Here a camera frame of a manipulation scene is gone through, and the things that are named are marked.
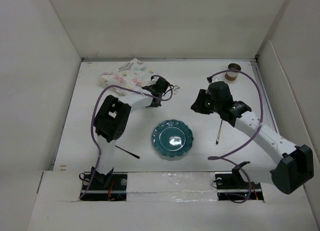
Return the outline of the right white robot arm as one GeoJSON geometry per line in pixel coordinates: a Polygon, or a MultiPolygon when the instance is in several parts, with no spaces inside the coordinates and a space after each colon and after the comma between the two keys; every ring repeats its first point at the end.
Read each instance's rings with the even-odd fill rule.
{"type": "Polygon", "coordinates": [[[207,89],[200,89],[190,108],[200,114],[218,114],[223,121],[252,138],[272,159],[274,164],[271,166],[243,162],[244,170],[231,175],[235,187],[243,188],[251,180],[274,185],[289,195],[314,177],[312,149],[286,140],[263,124],[247,104],[233,100],[227,83],[216,81],[207,89]]]}

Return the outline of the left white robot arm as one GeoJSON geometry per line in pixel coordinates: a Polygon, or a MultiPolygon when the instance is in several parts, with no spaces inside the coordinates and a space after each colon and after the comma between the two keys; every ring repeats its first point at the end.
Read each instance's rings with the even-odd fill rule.
{"type": "Polygon", "coordinates": [[[134,111],[143,108],[157,108],[161,106],[164,94],[170,89],[170,83],[158,76],[152,85],[142,87],[142,91],[124,88],[128,95],[115,97],[108,95],[101,106],[98,106],[104,93],[110,88],[121,89],[121,86],[106,87],[99,95],[93,109],[90,134],[98,148],[98,158],[95,167],[91,169],[90,181],[100,189],[107,189],[112,182],[114,171],[114,152],[116,141],[123,135],[129,116],[134,111]]]}

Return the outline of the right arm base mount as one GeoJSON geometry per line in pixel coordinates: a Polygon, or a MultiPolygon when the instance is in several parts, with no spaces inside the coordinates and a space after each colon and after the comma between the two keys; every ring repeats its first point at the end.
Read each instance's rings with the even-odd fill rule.
{"type": "Polygon", "coordinates": [[[261,184],[252,182],[249,185],[236,166],[231,171],[216,172],[214,177],[211,187],[216,189],[218,201],[264,201],[261,184]]]}

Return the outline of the animal print cloth napkin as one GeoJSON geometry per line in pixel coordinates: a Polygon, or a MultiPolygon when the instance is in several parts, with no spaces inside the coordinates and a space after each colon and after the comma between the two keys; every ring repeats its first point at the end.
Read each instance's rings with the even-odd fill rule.
{"type": "Polygon", "coordinates": [[[164,75],[156,73],[145,62],[133,58],[131,61],[103,72],[99,80],[105,86],[116,85],[128,90],[143,92],[143,87],[151,86],[164,75]]]}

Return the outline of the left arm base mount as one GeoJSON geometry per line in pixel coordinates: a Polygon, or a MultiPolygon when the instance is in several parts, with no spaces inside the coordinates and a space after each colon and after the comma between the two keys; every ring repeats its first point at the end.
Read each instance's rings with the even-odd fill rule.
{"type": "Polygon", "coordinates": [[[107,185],[94,178],[86,191],[90,178],[90,173],[79,174],[79,179],[82,181],[79,195],[81,201],[123,202],[127,200],[128,173],[114,172],[110,181],[107,181],[107,185]]]}

